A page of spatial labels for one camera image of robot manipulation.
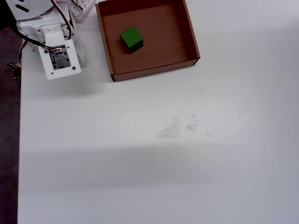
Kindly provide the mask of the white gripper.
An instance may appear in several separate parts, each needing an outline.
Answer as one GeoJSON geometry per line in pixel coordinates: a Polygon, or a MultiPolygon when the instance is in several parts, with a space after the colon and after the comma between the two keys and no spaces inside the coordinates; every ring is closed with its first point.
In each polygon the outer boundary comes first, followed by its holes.
{"type": "Polygon", "coordinates": [[[75,29],[62,19],[38,19],[20,21],[18,30],[26,37],[43,44],[49,49],[66,46],[68,49],[75,48],[80,67],[86,66],[86,50],[80,38],[73,38],[75,29]]]}

